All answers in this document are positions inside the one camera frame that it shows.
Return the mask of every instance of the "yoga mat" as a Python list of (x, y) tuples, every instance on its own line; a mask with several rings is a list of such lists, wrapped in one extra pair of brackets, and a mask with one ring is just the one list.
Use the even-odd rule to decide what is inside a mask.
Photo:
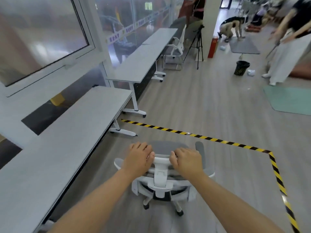
[(241, 41), (238, 41), (238, 39), (234, 37), (229, 41), (229, 44), (233, 53), (260, 54), (260, 51), (254, 45), (250, 37), (246, 37)]
[(274, 110), (311, 115), (311, 89), (265, 86), (263, 90)]

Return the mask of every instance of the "floor tape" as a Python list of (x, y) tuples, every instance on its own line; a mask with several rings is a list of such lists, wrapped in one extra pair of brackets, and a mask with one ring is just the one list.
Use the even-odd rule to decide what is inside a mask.
[(268, 154), (269, 158), (270, 158), (270, 162), (272, 164), (274, 175), (276, 177), (276, 181), (277, 181), (278, 187), (279, 187), (281, 195), (282, 195), (283, 202), (285, 204), (285, 209), (286, 209), (286, 212), (287, 212), (287, 217), (290, 220), (290, 224), (292, 226), (293, 231), (295, 233), (300, 233), (299, 227), (298, 227), (297, 221), (295, 219), (294, 213), (293, 213), (293, 211), (291, 209), (290, 203), (287, 201), (287, 192), (286, 192), (286, 189), (285, 189), (285, 186), (284, 186), (284, 183), (283, 183), (283, 179), (282, 179), (282, 177), (280, 175), (280, 171), (279, 171), (279, 168), (278, 168), (278, 166), (276, 164), (276, 160), (275, 160), (275, 157), (274, 157), (274, 154), (273, 154), (272, 151), (266, 150), (266, 149), (257, 148), (255, 146), (243, 145), (243, 144), (239, 144), (239, 143), (236, 143), (236, 142), (225, 141), (225, 140), (221, 140), (221, 139), (217, 139), (217, 138), (197, 135), (197, 134), (193, 134), (193, 133), (189, 133), (189, 132), (182, 132), (182, 131), (178, 131), (178, 130), (173, 130), (173, 129), (169, 129), (169, 128), (154, 126), (154, 125), (149, 125), (149, 124), (145, 124), (145, 123), (139, 123), (139, 122), (130, 121), (130, 120), (126, 120), (126, 119), (121, 119), (121, 121), (124, 122), (124, 123), (131, 123), (131, 124), (138, 125), (138, 126), (149, 127), (149, 128), (153, 128), (153, 129), (162, 130), (162, 131), (178, 133), (178, 134), (186, 135), (186, 136), (192, 136), (192, 137), (196, 137), (196, 138), (199, 138), (199, 139), (214, 141), (214, 142), (218, 142), (218, 143), (222, 143), (222, 144), (227, 144), (227, 145), (233, 145), (233, 146), (241, 147), (241, 148), (244, 148), (244, 149), (254, 150), (254, 151), (258, 151), (258, 152), (261, 152), (261, 153)]

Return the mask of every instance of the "trash can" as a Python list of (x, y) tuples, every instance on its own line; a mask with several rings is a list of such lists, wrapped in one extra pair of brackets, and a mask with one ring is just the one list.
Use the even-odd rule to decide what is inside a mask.
[(245, 73), (245, 71), (247, 70), (247, 68), (250, 65), (251, 64), (248, 63), (247, 61), (238, 61), (238, 62), (236, 62), (236, 68), (235, 68), (235, 71), (234, 71), (234, 75), (243, 76), (243, 74)]

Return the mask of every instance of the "desk caster wheel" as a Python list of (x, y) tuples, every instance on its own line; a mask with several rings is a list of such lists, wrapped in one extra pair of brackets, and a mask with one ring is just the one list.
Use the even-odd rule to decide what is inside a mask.
[(176, 213), (177, 213), (178, 216), (184, 215), (184, 211), (183, 211), (183, 210), (181, 210), (181, 212), (178, 212), (178, 211), (176, 210)]
[(149, 205), (149, 204), (144, 205), (144, 209), (145, 209), (145, 210), (147, 210), (149, 207), (150, 207), (150, 205)]

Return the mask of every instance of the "tripod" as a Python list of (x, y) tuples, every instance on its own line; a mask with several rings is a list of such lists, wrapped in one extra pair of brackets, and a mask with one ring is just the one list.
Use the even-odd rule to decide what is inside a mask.
[(191, 43), (191, 46), (190, 46), (190, 48), (189, 48), (189, 50), (188, 50), (188, 52), (187, 52), (187, 54), (186, 54), (186, 56), (184, 58), (184, 61), (183, 61), (183, 63), (184, 63), (185, 59), (186, 59), (186, 57), (187, 57), (187, 55), (188, 55), (188, 53), (190, 51), (190, 49), (191, 48), (196, 48), (198, 50), (198, 54), (197, 54), (197, 70), (199, 69), (200, 48), (201, 48), (201, 52), (202, 52), (202, 61), (203, 61), (202, 28), (204, 28), (203, 24), (200, 25), (200, 27), (199, 27), (199, 29), (197, 31), (194, 31), (194, 32), (196, 32), (196, 35), (195, 35), (195, 37), (194, 37), (194, 39), (193, 39), (193, 41)]

